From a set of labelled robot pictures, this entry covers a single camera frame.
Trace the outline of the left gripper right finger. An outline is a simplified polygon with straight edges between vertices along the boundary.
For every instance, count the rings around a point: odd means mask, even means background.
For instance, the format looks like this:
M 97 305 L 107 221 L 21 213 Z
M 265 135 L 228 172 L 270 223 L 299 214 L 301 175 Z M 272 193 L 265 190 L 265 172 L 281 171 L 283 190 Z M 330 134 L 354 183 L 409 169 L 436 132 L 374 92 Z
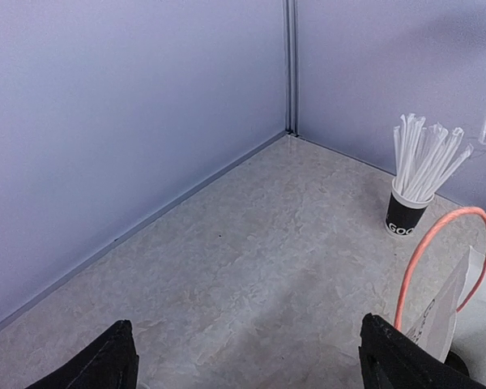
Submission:
M 359 347 L 364 388 L 483 388 L 430 356 L 384 318 L 362 319 Z

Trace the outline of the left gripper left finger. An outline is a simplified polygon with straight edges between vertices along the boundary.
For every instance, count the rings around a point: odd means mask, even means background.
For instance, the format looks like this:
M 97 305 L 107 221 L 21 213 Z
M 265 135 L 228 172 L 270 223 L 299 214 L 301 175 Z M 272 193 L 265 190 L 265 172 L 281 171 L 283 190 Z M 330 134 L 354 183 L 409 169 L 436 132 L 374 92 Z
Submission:
M 129 388 L 138 382 L 132 324 L 118 320 L 65 365 L 28 386 L 36 388 Z

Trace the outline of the cream bear paper bag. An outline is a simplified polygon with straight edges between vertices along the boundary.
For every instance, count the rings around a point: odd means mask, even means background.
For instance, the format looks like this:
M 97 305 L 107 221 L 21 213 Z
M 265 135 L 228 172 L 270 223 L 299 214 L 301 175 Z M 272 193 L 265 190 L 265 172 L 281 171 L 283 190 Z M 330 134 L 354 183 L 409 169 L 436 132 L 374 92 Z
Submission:
M 486 228 L 486 212 L 480 207 L 461 207 L 445 214 L 428 230 L 415 248 L 403 276 L 394 316 L 394 328 L 402 329 L 403 308 L 411 278 L 420 258 L 436 235 L 448 223 L 461 216 L 479 216 Z M 467 277 L 471 272 L 471 261 L 463 258 L 445 280 L 437 295 L 429 302 L 423 314 L 409 329 L 406 337 L 426 353 L 443 362 L 452 344 L 458 313 L 465 308 L 481 287 L 486 276 L 486 249 L 480 273 L 475 283 L 467 288 Z

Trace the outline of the black cup holding straws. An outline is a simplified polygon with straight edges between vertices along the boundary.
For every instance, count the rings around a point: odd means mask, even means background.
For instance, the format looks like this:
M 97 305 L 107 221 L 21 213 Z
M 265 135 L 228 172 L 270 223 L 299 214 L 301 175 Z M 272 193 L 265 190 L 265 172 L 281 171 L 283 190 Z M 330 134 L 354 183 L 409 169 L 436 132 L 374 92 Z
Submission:
M 391 182 L 390 201 L 386 211 L 386 231 L 397 237 L 411 236 L 435 195 L 424 202 L 408 200 L 395 189 L 394 181 L 395 179 Z

